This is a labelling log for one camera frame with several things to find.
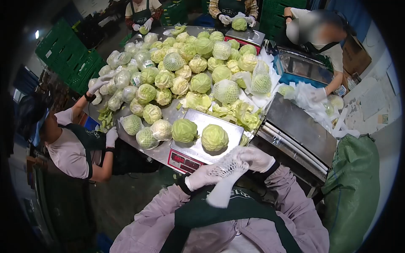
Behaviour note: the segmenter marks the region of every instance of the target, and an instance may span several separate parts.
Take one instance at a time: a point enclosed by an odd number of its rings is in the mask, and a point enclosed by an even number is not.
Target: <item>digital scale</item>
[[[247,29],[245,31],[236,31],[229,29],[225,34],[225,41],[236,40],[241,45],[251,44],[256,48],[256,55],[260,53],[260,48],[264,40],[265,34],[256,30]]]
[[[221,157],[238,146],[241,141],[243,127],[193,109],[188,109],[184,118],[197,125],[197,134],[200,137],[203,129],[209,124],[219,125],[228,134],[229,142],[226,147],[219,151],[207,151],[201,144],[201,138],[190,143],[172,140],[167,164],[180,173],[193,173],[201,165],[216,163]]]

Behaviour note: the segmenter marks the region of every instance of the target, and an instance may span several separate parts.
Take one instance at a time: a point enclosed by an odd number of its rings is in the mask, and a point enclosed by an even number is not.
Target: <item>sticker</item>
[[[46,58],[49,58],[49,56],[51,56],[51,54],[52,54],[52,51],[49,50],[49,51],[47,52],[47,54],[45,55],[45,57],[46,57]]]
[[[141,83],[141,81],[139,80],[139,77],[134,77],[134,82],[136,85]]]
[[[145,61],[145,66],[146,66],[146,68],[148,68],[148,67],[153,67],[152,61],[151,61],[151,60]]]

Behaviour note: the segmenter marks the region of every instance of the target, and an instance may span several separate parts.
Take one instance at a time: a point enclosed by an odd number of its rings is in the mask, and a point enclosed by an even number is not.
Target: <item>worker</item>
[[[286,25],[275,37],[276,44],[292,49],[324,55],[330,59],[334,78],[325,88],[311,92],[313,102],[324,100],[339,88],[343,80],[343,50],[340,41],[356,35],[343,15],[328,10],[309,11],[286,7]]]
[[[221,178],[209,174],[215,164],[203,165],[160,190],[118,234],[110,253],[328,252],[328,230],[290,169],[254,147],[243,147],[240,159],[274,193],[275,208],[236,186],[227,208],[209,206],[205,199]]]
[[[162,14],[162,4],[159,0],[132,0],[125,9],[125,24],[133,36],[141,26],[148,31],[152,27],[160,26]]]
[[[256,0],[210,0],[208,6],[209,14],[217,20],[217,27],[228,26],[231,18],[239,12],[244,13],[249,26],[254,27],[259,15],[258,9]]]
[[[73,123],[111,78],[98,78],[73,107],[59,113],[49,109],[53,104],[52,87],[46,94],[23,97],[17,112],[17,133],[34,146],[44,141],[56,167],[72,177],[103,182],[111,175],[156,171],[155,164],[146,162],[135,148],[118,138],[116,127],[105,134]]]

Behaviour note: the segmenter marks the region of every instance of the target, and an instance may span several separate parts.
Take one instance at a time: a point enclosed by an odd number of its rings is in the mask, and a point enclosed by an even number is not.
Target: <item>white glove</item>
[[[276,162],[274,157],[254,147],[245,147],[240,158],[243,161],[251,161],[252,165],[249,169],[260,173],[268,171]]]
[[[220,176],[209,176],[207,173],[212,168],[216,167],[216,164],[203,165],[194,171],[191,175],[185,178],[184,183],[190,191],[200,189],[204,185],[214,185],[218,183],[222,178]]]
[[[115,141],[118,139],[117,127],[112,127],[105,136],[105,147],[115,148]]]
[[[256,25],[256,19],[253,16],[248,16],[246,21],[250,27],[254,27]]]
[[[321,102],[322,100],[326,99],[325,88],[317,88],[316,90],[311,92],[310,96],[312,102],[314,103]]]
[[[153,22],[153,18],[151,17],[150,19],[148,19],[145,24],[143,24],[143,26],[145,26],[145,29],[150,31],[151,27],[152,27],[152,22]]]
[[[138,25],[138,24],[133,24],[132,25],[132,29],[134,29],[134,31],[139,31],[139,28],[140,28],[140,25]]]
[[[231,23],[231,19],[229,16],[226,15],[219,15],[218,19],[224,24],[224,25],[229,25]]]
[[[91,86],[91,87],[89,88],[89,93],[93,95],[93,94],[94,94],[96,91],[98,91],[103,85],[108,84],[108,82],[110,81],[110,79],[113,78],[113,77],[114,77],[113,74],[107,74],[107,75],[104,75],[104,76],[102,76],[102,77],[99,77],[99,78],[97,79],[97,82],[96,82],[93,86]]]

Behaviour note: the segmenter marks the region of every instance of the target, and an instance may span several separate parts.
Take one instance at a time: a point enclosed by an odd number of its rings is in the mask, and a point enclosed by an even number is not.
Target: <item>cardboard box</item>
[[[354,36],[348,36],[343,45],[343,68],[349,73],[359,75],[370,65],[371,57]]]

